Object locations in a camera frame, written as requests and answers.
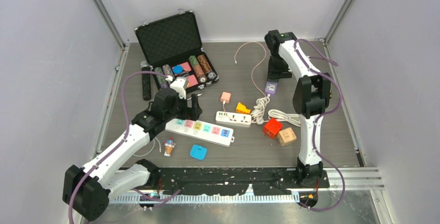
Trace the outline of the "red cube socket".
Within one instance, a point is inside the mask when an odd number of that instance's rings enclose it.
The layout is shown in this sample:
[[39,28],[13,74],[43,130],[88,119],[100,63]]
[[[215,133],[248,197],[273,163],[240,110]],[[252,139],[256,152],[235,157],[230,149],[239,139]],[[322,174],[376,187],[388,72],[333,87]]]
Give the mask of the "red cube socket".
[[283,128],[283,124],[279,122],[275,118],[271,118],[268,122],[263,126],[263,133],[269,137],[270,139],[275,139],[277,134]]

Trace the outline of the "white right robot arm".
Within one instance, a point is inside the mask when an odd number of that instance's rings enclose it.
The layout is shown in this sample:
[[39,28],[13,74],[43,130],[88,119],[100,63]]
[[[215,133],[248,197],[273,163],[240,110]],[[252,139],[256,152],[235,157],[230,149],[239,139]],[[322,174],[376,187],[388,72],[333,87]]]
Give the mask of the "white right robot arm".
[[321,125],[331,99],[331,77],[328,73],[322,74],[306,58],[292,32],[271,30],[265,35],[265,42],[270,50],[268,81],[277,83],[292,77],[297,81],[292,103],[299,115],[301,142],[294,180],[301,187],[309,188],[323,175]]

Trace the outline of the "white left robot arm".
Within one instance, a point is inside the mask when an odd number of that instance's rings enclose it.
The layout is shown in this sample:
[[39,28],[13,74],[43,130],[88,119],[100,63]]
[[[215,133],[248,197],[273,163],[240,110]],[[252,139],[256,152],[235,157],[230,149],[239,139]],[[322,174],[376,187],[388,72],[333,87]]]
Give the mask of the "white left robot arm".
[[137,161],[123,172],[118,170],[164,131],[171,120],[198,120],[202,114],[198,95],[192,94],[190,101],[191,106],[188,106],[186,94],[174,89],[159,90],[150,107],[128,121],[122,135],[101,154],[83,166],[72,165],[66,170],[62,200],[68,204],[70,223],[74,222],[73,212],[94,221],[114,198],[139,186],[147,190],[158,186],[159,168],[146,159]]

